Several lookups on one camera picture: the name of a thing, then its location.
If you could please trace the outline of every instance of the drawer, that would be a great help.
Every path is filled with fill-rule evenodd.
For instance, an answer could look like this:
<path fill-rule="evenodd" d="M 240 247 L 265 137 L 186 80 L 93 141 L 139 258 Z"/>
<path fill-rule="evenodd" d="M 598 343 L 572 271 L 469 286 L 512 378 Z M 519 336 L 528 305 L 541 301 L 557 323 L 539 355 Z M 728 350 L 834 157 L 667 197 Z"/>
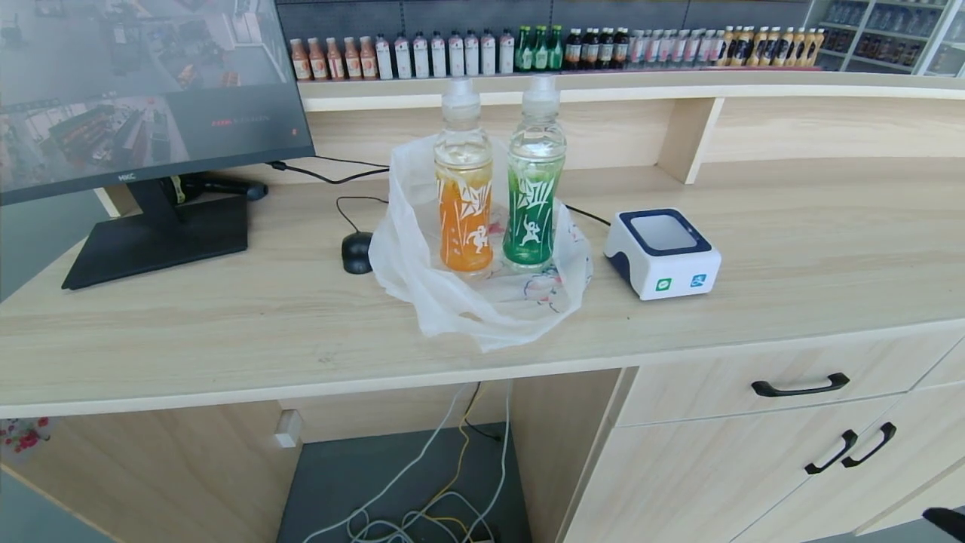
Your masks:
<path fill-rule="evenodd" d="M 644 360 L 618 426 L 802 407 L 910 389 L 961 339 L 944 323 L 666 354 Z M 831 389 L 829 376 L 847 383 Z M 762 395 L 766 383 L 796 395 Z"/>

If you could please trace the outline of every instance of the bottle cap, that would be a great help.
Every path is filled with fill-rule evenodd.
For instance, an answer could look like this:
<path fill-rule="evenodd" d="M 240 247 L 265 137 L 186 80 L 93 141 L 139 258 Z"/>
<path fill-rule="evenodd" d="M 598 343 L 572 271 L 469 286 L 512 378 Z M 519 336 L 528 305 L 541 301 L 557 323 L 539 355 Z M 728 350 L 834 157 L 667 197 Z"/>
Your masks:
<path fill-rule="evenodd" d="M 560 111 L 560 91 L 556 76 L 543 74 L 530 78 L 530 88 L 523 93 L 523 114 L 545 116 Z"/>
<path fill-rule="evenodd" d="M 447 120 L 465 121 L 479 117 L 481 111 L 480 95 L 473 90 L 473 80 L 469 77 L 450 79 L 449 88 L 442 95 L 442 116 Z"/>

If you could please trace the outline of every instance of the computer monitor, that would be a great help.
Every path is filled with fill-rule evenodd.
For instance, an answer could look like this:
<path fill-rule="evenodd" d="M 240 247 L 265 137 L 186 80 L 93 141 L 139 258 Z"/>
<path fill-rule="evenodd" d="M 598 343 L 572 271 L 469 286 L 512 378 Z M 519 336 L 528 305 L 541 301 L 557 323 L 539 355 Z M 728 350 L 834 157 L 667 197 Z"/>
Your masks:
<path fill-rule="evenodd" d="M 244 250 L 243 197 L 162 184 L 314 153 L 274 0 L 0 0 L 0 204 L 127 184 L 142 210 L 64 288 Z"/>

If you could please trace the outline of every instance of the counter top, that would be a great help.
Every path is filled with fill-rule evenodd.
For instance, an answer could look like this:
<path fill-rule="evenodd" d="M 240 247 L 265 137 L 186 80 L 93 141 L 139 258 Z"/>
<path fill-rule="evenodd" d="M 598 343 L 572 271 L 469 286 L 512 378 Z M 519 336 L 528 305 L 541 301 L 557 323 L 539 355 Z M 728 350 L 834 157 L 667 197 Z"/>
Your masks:
<path fill-rule="evenodd" d="M 473 79 L 483 105 L 519 104 L 528 75 Z M 299 83 L 305 111 L 439 107 L 446 79 Z M 965 99 L 965 81 L 837 71 L 613 71 L 564 73 L 561 101 L 661 100 L 715 97 L 851 97 Z"/>
<path fill-rule="evenodd" d="M 384 181 L 277 186 L 251 206 L 251 248 L 63 292 L 75 247 L 0 304 L 0 417 L 314 396 L 621 367 L 647 353 L 965 318 L 962 159 L 709 164 L 697 186 L 657 168 L 567 171 L 561 195 L 606 217 L 677 207 L 721 250 L 706 296 L 640 302 L 593 244 L 583 307 L 534 344 L 481 354 L 423 337 L 373 275 L 342 270 L 341 194 Z M 346 201 L 361 228 L 384 214 Z"/>

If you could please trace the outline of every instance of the orange drink bottle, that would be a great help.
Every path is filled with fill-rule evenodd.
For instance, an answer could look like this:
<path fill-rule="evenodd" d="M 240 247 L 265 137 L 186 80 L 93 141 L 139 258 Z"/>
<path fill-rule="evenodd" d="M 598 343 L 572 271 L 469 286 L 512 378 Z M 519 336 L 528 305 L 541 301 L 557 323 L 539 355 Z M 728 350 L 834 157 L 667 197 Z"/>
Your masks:
<path fill-rule="evenodd" d="M 442 228 L 439 254 L 454 272 L 482 272 L 492 262 L 492 146 L 480 128 L 480 112 L 472 80 L 451 79 L 442 96 L 445 128 L 435 141 L 435 179 Z"/>

